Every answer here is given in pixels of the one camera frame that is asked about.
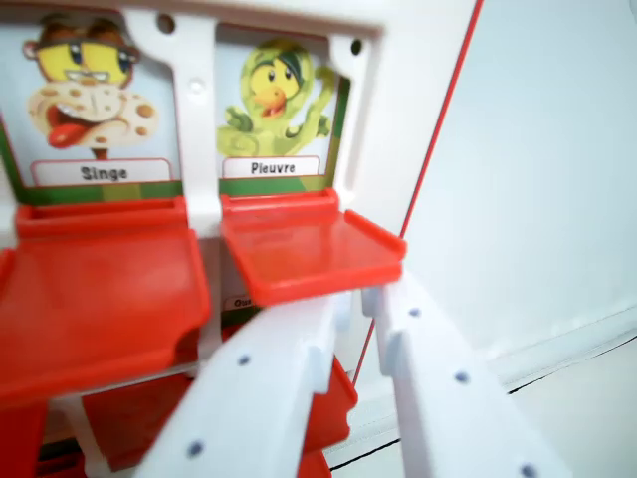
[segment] yellow monkey face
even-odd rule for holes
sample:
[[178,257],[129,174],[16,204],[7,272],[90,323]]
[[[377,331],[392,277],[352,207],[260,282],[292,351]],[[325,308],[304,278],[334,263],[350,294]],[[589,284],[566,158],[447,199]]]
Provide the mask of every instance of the yellow monkey face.
[[45,45],[35,52],[44,75],[51,81],[89,80],[123,86],[130,80],[135,53],[127,47],[85,39]]

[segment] white wall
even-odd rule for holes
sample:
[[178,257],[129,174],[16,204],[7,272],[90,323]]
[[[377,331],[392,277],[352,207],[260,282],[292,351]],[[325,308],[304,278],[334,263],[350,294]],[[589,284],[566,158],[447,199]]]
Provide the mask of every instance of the white wall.
[[562,360],[635,327],[628,0],[485,1],[406,239],[408,267],[489,359],[594,331]]

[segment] green octopus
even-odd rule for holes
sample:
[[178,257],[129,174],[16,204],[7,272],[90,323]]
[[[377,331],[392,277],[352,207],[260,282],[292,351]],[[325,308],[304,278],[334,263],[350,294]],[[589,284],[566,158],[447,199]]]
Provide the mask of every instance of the green octopus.
[[[322,81],[318,97],[308,108],[303,124],[290,126],[312,93],[314,80]],[[327,67],[314,68],[307,50],[275,39],[256,48],[241,71],[238,107],[226,109],[228,125],[217,129],[217,148],[226,156],[291,156],[316,137],[331,130],[322,115],[335,89],[335,74]]]

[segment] red stripe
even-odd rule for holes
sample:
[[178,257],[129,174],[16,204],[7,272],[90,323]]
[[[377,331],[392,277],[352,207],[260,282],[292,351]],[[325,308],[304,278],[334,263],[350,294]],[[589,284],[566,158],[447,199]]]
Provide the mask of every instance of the red stripe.
[[[409,209],[407,210],[407,215],[405,216],[405,220],[402,223],[402,228],[400,230],[401,238],[405,236],[405,232],[407,231],[407,226],[409,225],[409,220],[411,219],[411,214],[413,212],[414,205],[416,204],[416,199],[418,199],[418,193],[420,192],[420,187],[422,186],[422,181],[425,177],[425,172],[427,171],[427,166],[429,165],[429,160],[431,159],[431,154],[433,153],[434,147],[436,145],[436,140],[438,139],[438,134],[440,133],[440,128],[442,127],[442,122],[445,119],[445,114],[447,113],[447,108],[449,107],[449,103],[451,103],[451,97],[454,93],[454,89],[456,88],[456,82],[458,82],[458,77],[460,76],[460,70],[462,69],[462,64],[464,63],[465,57],[467,56],[467,51],[469,50],[471,37],[473,36],[474,30],[476,29],[476,24],[478,23],[478,16],[480,15],[480,10],[482,9],[483,2],[484,0],[476,1],[474,11],[471,15],[471,20],[469,21],[469,27],[467,28],[467,33],[465,34],[465,39],[462,43],[462,48],[460,49],[458,60],[456,61],[454,74],[452,75],[451,81],[449,82],[449,87],[447,88],[447,94],[445,95],[445,101],[443,102],[442,109],[440,110],[440,114],[438,115],[438,121],[436,122],[436,127],[434,128],[434,133],[431,137],[431,142],[429,143],[429,147],[427,148],[427,154],[425,155],[425,160],[423,162],[422,169],[420,170],[420,175],[418,176],[418,182],[416,182],[414,194],[413,196],[411,196],[411,202],[409,203]],[[373,332],[374,332],[374,320],[372,319],[371,324],[369,326],[369,332],[367,333],[367,338],[365,339],[365,345],[362,348],[362,353],[360,354],[360,359],[358,360],[356,373],[354,374],[354,378],[352,381],[354,385],[356,385],[356,382],[358,381],[358,375],[360,374],[360,369],[362,368],[362,361],[365,359],[367,346],[369,346],[369,341],[371,339],[371,335]]]

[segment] cartoon monkey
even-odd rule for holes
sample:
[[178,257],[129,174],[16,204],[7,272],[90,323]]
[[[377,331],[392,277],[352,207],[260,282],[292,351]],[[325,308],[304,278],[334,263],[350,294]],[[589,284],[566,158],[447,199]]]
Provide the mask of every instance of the cartoon monkey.
[[47,82],[28,108],[49,145],[82,145],[96,159],[107,159],[112,146],[148,139],[158,114],[147,99],[125,90],[139,53],[119,27],[106,19],[78,27],[63,15],[45,17],[42,25],[38,41],[25,42],[23,53],[38,63]]

